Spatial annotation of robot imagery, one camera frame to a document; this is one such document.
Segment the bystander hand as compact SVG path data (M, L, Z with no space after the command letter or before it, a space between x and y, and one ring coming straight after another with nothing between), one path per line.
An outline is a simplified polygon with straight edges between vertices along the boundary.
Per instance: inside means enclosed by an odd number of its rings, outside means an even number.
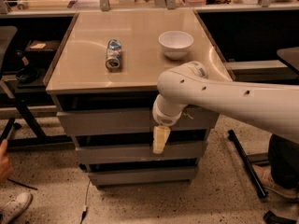
M0 144L0 182L6 181L14 172L11 158L7 154L7 140Z

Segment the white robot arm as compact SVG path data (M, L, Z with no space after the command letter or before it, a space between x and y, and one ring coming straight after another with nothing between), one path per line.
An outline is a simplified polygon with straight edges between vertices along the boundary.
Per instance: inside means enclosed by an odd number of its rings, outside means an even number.
M152 116L160 125L175 125L195 105L299 143L298 86L212 80L189 62L162 72L157 90Z

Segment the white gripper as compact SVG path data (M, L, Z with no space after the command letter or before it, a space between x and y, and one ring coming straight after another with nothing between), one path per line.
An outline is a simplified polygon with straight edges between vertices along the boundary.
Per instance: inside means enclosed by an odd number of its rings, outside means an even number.
M178 113L175 116L166 115L158 108L157 105L155 105L152 108L152 116L159 124L159 126L155 126L153 130L153 153L162 154L171 133L171 129L169 127L178 122L181 114Z

